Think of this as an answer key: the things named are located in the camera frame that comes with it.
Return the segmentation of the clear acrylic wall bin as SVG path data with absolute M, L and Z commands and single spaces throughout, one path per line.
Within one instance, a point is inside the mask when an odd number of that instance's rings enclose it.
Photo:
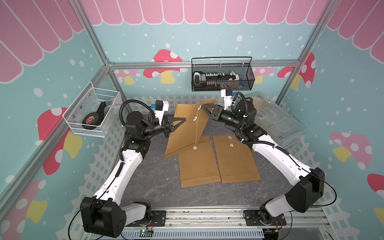
M 122 104 L 120 92 L 96 88 L 89 82 L 63 118 L 75 135 L 104 138 Z

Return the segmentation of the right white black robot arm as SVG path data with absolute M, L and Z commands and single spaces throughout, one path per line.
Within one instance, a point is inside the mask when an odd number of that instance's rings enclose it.
M 292 185 L 285 194 L 262 204 L 254 218 L 259 225 L 280 222 L 285 213 L 305 213 L 325 192 L 325 173 L 294 158 L 285 147 L 299 141 L 304 127 L 273 100 L 257 92 L 245 97 L 241 92 L 224 93 L 224 106 L 201 104 L 214 121 L 233 128 L 236 139 L 261 154 L 277 168 Z

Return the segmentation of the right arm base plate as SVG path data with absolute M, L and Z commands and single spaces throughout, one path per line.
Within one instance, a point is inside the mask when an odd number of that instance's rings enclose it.
M 287 225 L 283 214 L 273 217 L 263 210 L 244 210 L 243 218 L 247 226 L 272 226 L 279 228 Z

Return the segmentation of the black tape roll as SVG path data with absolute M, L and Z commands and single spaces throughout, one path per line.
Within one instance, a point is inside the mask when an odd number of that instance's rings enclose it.
M 82 127 L 86 130 L 94 130 L 100 125 L 100 117 L 96 112 L 90 113 L 82 121 Z

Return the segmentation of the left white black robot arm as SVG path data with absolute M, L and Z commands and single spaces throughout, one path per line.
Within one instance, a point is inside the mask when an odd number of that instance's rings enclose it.
M 81 215 L 84 231 L 100 238 L 117 238 L 125 226 L 154 223 L 151 204 L 134 202 L 122 208 L 123 193 L 137 167 L 144 160 L 151 138 L 164 134 L 169 137 L 186 119 L 166 115 L 167 101 L 157 100 L 146 105 L 139 100 L 127 100 L 119 109 L 119 119 L 125 128 L 125 140 L 118 151 L 119 161 L 101 188 L 92 197 L 85 197 L 77 212 Z

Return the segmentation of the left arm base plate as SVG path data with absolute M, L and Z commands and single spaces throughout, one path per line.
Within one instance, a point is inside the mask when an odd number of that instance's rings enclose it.
M 133 222 L 126 227 L 164 227 L 166 222 L 166 211 L 152 211 L 151 221 L 146 224 L 140 224 L 138 222 Z

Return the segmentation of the brown kraft file bag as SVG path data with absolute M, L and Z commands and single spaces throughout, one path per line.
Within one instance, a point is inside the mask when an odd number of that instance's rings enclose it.
M 215 102 L 216 100 L 212 99 L 194 105 L 179 104 L 177 106 L 174 117 L 185 118 L 186 121 L 170 134 L 165 159 L 199 142 L 209 120 L 203 106 L 213 105 Z
M 260 181 L 251 149 L 235 136 L 214 136 L 214 145 L 223 184 Z
M 178 154 L 181 187 L 194 187 L 221 181 L 213 146 L 209 136 Z

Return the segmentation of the green lit circuit board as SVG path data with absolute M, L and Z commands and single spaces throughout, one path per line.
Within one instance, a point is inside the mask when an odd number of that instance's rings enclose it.
M 154 234 L 154 231 L 151 231 L 151 230 L 140 230 L 140 235 L 139 237 L 141 238 L 151 238 Z

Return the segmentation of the clear plastic storage box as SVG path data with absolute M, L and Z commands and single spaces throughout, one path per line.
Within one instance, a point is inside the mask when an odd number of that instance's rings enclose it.
M 255 124 L 282 148 L 298 143 L 306 128 L 261 92 L 249 95 L 256 109 Z

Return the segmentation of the aluminium front rail frame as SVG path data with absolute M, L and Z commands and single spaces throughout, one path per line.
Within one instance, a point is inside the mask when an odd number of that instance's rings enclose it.
M 244 210 L 259 206 L 211 206 L 154 208 L 166 211 L 164 227 L 125 227 L 119 240 L 335 240 L 325 213 L 320 208 L 305 213 L 285 213 L 286 226 L 247 226 Z M 140 230 L 151 230 L 141 238 Z

